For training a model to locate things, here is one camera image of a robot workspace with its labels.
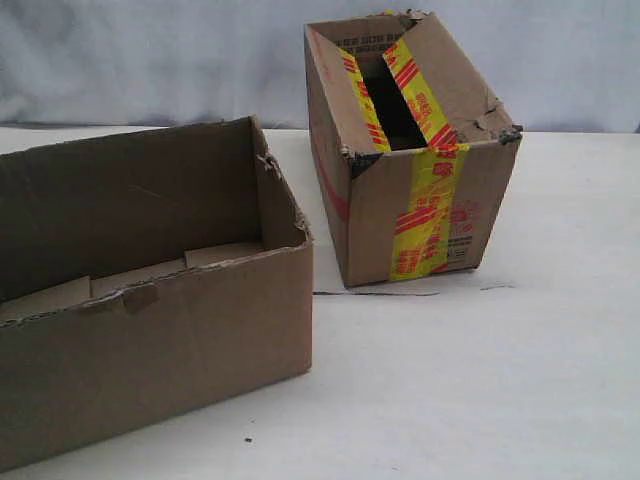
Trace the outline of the open brown cardboard box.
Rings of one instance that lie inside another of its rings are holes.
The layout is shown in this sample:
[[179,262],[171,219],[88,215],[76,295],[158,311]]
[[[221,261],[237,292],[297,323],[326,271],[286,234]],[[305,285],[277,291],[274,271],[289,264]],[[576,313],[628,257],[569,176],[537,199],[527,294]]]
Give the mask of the open brown cardboard box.
[[313,245],[258,120],[1,157],[1,468],[305,373]]

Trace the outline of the taped cardboard box yellow tape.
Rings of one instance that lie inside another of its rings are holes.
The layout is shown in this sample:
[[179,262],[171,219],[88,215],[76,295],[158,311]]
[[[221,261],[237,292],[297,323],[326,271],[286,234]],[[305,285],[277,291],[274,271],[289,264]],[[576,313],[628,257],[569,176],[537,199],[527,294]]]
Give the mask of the taped cardboard box yellow tape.
[[433,13],[304,28],[311,151],[343,282],[478,267],[522,129]]

